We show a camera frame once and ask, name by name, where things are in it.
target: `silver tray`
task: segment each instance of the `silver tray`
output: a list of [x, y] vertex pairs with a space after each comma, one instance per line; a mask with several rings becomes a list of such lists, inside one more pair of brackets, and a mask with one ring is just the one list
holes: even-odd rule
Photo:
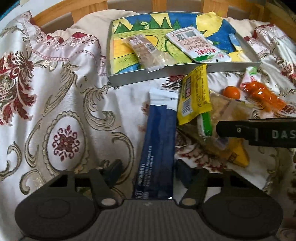
[[[155, 14], [155, 13], [164, 13], [164, 12], [153, 12], [153, 13], [145, 13], [145, 14]], [[194, 14], [204, 14], [199, 12], [183, 12], [183, 13], [194, 13]], [[109, 78], [110, 83], [113, 87], [118, 87], [122, 85], [133, 84], [146, 80], [153, 80], [158, 78], [176, 76], [176, 75], [184, 75], [189, 74], [193, 69], [202, 64], [207, 64], [207, 72], [244, 72], [247, 67], [256, 66], [259, 67], [261, 64], [260, 59], [258, 58], [256, 52], [252, 49], [252, 47], [240, 36], [237, 32], [235, 36], [239, 41], [244, 54], [251, 60], [251, 62], [202, 62], [202, 63], [188, 63], [188, 64], [175, 64], [171, 66], [167, 66], [163, 69], [153, 71], [147, 73], [145, 69], [134, 70], [125, 73], [111, 74], [111, 63], [110, 58], [113, 59], [112, 53], [113, 49], [110, 49], [112, 42], [112, 28], [113, 21], [109, 26], [109, 33], [107, 39], [107, 59], [106, 59], [106, 67], [107, 67], [107, 77]]]

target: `orange candy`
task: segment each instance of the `orange candy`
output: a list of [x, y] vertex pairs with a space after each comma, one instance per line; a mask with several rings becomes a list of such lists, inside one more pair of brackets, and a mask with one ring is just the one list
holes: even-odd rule
[[223, 95], [232, 99], [240, 99], [239, 89], [235, 86], [227, 86], [223, 91]]

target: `wooden bed frame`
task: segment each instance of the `wooden bed frame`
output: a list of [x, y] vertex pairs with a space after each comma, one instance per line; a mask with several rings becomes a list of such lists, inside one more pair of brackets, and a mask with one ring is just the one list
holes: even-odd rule
[[[289, 37], [296, 41], [296, 24], [288, 14], [270, 3], [265, 6], [249, 2], [247, 0], [202, 0], [204, 13], [214, 11], [221, 17], [227, 17], [228, 7], [233, 6], [249, 13], [249, 19], [276, 24]], [[85, 15], [108, 9], [106, 0], [63, 0], [60, 3], [46, 9], [34, 17], [38, 26], [66, 14], [71, 13], [74, 23]], [[152, 0], [153, 12], [165, 12], [167, 10], [166, 0]]]

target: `plastic food packet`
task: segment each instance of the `plastic food packet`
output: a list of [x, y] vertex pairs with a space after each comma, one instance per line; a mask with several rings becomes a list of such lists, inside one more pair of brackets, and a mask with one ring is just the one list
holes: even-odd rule
[[219, 137], [216, 132], [216, 125], [219, 121], [248, 120], [252, 113], [252, 107], [215, 92], [211, 92], [210, 101], [213, 107], [210, 111], [213, 129], [211, 137], [204, 138], [201, 136], [197, 118], [178, 128], [196, 139], [208, 153], [219, 157], [224, 162], [229, 161], [246, 167], [249, 164], [249, 157], [244, 150], [243, 139]]
[[197, 116], [197, 130], [201, 137], [210, 137], [213, 132], [210, 112]]
[[273, 94], [264, 84], [256, 81], [257, 67], [248, 67], [240, 84], [242, 91], [266, 105], [266, 111], [281, 111], [287, 103]]
[[212, 45], [196, 28], [180, 28], [166, 34], [168, 39], [196, 62], [229, 62], [225, 52]]
[[173, 196], [178, 94], [152, 88], [149, 95], [147, 130], [132, 196], [168, 199]]
[[242, 47], [239, 44], [239, 41], [237, 40], [236, 36], [234, 34], [229, 34], [228, 35], [230, 38], [230, 41], [232, 45], [235, 47], [237, 51], [242, 51]]
[[198, 66], [182, 80], [177, 111], [179, 125], [190, 122], [199, 114], [212, 109], [206, 69], [206, 64]]
[[132, 47], [140, 64], [143, 65], [148, 72], [176, 64], [176, 61], [170, 54], [159, 51], [142, 34], [128, 37], [123, 41]]

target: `orange package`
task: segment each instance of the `orange package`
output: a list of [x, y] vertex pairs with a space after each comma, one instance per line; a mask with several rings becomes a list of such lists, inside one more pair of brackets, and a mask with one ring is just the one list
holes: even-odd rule
[[267, 108], [274, 112], [281, 111], [287, 103], [273, 94], [264, 84], [255, 80], [254, 75], [257, 73], [256, 67], [246, 69], [240, 88], [248, 93], [256, 101], [265, 103]]

